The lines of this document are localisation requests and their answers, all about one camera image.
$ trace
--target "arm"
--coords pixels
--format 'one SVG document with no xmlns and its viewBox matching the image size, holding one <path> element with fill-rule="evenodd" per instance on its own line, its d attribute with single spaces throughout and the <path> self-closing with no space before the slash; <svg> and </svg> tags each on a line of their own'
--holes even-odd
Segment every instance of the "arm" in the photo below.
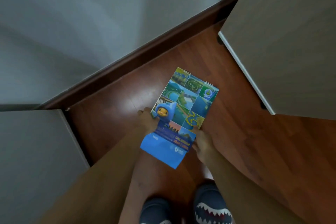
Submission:
<svg viewBox="0 0 336 224">
<path fill-rule="evenodd" d="M 237 223 L 304 223 L 297 215 L 239 172 L 214 147 L 210 135 L 193 129 L 198 158 L 210 170 Z"/>
<path fill-rule="evenodd" d="M 119 222 L 141 142 L 158 124 L 158 118 L 151 117 L 149 108 L 138 114 L 138 127 L 127 133 L 59 198 L 40 223 Z"/>
</svg>

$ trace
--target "navy blue slipper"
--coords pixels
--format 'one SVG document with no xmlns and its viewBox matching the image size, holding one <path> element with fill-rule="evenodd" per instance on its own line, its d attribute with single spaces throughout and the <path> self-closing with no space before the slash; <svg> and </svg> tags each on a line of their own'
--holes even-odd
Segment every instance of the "navy blue slipper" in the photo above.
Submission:
<svg viewBox="0 0 336 224">
<path fill-rule="evenodd" d="M 156 197 L 147 200 L 142 207 L 140 224 L 172 224 L 171 209 L 168 201 Z"/>
<path fill-rule="evenodd" d="M 232 223 L 232 215 L 215 184 L 204 184 L 196 190 L 194 212 L 198 224 Z"/>
</svg>

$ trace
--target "laminate flooring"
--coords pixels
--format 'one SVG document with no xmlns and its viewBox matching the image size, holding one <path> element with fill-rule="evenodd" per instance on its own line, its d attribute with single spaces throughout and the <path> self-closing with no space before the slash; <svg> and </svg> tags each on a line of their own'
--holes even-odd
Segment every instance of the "laminate flooring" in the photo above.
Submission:
<svg viewBox="0 0 336 224">
<path fill-rule="evenodd" d="M 179 66 L 219 88 L 202 125 L 217 149 L 306 222 L 335 223 L 336 121 L 262 110 L 228 50 L 217 43 L 222 23 L 73 105 L 68 115 L 83 150 L 93 163 L 98 161 L 132 127 L 137 110 L 153 107 Z M 138 223 L 143 202 L 153 195 L 170 199 L 187 216 L 204 177 L 194 150 L 176 170 L 142 152 L 120 223 Z"/>
</svg>

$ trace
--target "hand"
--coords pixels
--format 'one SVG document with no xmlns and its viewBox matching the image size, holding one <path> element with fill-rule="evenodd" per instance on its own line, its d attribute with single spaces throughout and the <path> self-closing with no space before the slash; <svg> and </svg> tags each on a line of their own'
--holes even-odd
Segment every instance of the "hand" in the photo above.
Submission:
<svg viewBox="0 0 336 224">
<path fill-rule="evenodd" d="M 194 126 L 192 130 L 193 133 L 196 134 L 196 140 L 193 143 L 192 147 L 197 152 L 197 157 L 199 160 L 206 164 L 206 158 L 211 151 L 215 150 L 215 146 L 213 145 L 212 138 L 209 134 L 199 130 L 197 126 Z"/>
<path fill-rule="evenodd" d="M 143 111 L 138 111 L 139 124 L 145 129 L 146 135 L 154 132 L 158 126 L 159 117 L 153 118 L 151 109 L 146 107 Z"/>
</svg>

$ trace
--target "blue hooded cartoon character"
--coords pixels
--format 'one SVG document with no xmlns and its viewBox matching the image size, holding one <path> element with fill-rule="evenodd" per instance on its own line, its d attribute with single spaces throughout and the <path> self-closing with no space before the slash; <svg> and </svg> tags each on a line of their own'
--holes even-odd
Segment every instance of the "blue hooded cartoon character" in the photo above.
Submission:
<svg viewBox="0 0 336 224">
<path fill-rule="evenodd" d="M 174 117 L 174 112 L 176 108 L 176 103 L 161 103 L 155 108 L 155 117 L 158 116 L 160 121 L 164 124 L 169 124 L 169 122 Z"/>
</svg>

